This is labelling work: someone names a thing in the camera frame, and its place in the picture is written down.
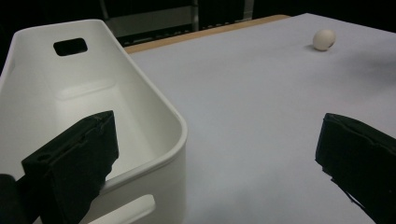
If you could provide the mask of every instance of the white table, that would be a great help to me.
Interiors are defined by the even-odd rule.
[[[328,112],[396,136],[396,34],[304,14],[131,57],[188,122],[186,224],[374,223],[315,151]]]

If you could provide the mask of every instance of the white storage basket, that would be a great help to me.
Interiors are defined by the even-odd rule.
[[[87,49],[69,48],[74,41]],[[22,159],[107,110],[114,111],[120,157],[81,223],[181,223],[186,122],[99,20],[14,35],[0,77],[0,173],[19,179]]]

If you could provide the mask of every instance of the white egg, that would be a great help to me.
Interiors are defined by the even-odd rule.
[[[335,42],[333,30],[319,30],[314,35],[314,48],[317,50],[328,50]]]

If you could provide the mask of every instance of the dark background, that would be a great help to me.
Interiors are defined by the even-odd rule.
[[[311,13],[396,32],[395,8],[392,2],[384,0],[254,0],[253,19],[276,14],[296,16],[303,13]]]
[[[109,17],[191,6],[191,0],[106,0]],[[199,0],[200,29],[243,19],[245,0]],[[38,25],[103,20],[99,0],[20,0],[0,6],[0,68],[15,32]]]
[[[191,0],[106,0],[110,17],[190,6]],[[312,13],[396,32],[394,7],[383,0],[359,3],[332,0],[254,0],[252,19],[275,14],[296,16]],[[198,0],[199,29],[242,20],[245,0]],[[99,0],[20,0],[0,6],[0,68],[15,32],[27,27],[85,19],[103,20]]]

